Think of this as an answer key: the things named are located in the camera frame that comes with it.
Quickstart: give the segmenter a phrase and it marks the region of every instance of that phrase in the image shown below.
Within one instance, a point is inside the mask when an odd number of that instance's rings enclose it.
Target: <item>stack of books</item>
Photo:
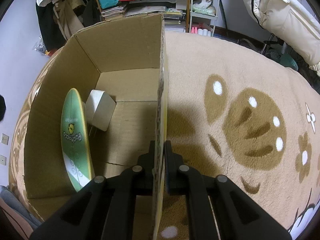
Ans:
[[[124,13],[127,10],[126,4],[118,4],[116,6],[105,9],[101,12],[101,17],[107,20],[114,20],[124,17]]]
[[[182,10],[167,8],[164,12],[165,30],[184,32],[186,28],[185,14]]]

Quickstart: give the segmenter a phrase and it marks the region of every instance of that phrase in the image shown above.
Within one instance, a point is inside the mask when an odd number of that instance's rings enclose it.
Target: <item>yellow cartoon character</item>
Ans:
[[[70,134],[73,134],[73,131],[75,130],[75,125],[73,123],[70,123],[68,125],[68,131]]]

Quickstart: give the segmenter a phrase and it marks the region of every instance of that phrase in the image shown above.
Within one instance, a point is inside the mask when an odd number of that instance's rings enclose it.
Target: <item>gray fabric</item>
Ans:
[[[28,210],[19,202],[19,200],[4,186],[0,186],[0,198],[13,210],[15,210],[21,217],[23,217],[28,224],[35,230],[41,222],[36,219]]]

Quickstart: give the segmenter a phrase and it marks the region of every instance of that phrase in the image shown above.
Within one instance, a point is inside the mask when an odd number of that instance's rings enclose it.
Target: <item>white wall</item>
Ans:
[[[222,0],[226,15],[228,29],[242,33],[258,41],[268,40],[270,32],[262,29],[250,15],[243,0]],[[221,12],[219,10],[217,26],[225,28]]]
[[[0,22],[0,94],[7,111],[0,122],[0,136],[9,136],[9,144],[0,143],[0,154],[7,165],[0,165],[0,185],[8,185],[8,163],[14,127],[24,100],[48,57],[32,50],[40,36],[36,0],[14,0]]]

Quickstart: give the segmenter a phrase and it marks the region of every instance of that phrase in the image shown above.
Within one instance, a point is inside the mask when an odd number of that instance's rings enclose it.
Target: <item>white metal rack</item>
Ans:
[[[217,4],[215,5],[214,0],[212,0],[212,5],[216,8],[216,14],[215,14],[215,16],[213,16],[213,15],[209,15],[209,14],[203,14],[203,13],[194,12],[193,11],[193,6],[192,6],[193,5],[193,0],[191,0],[189,32],[191,32],[192,17],[200,17],[200,18],[214,20],[213,30],[212,30],[212,33],[211,33],[211,36],[213,36],[214,30],[216,28],[217,19],[218,19],[219,3],[220,3],[220,0],[217,0]]]

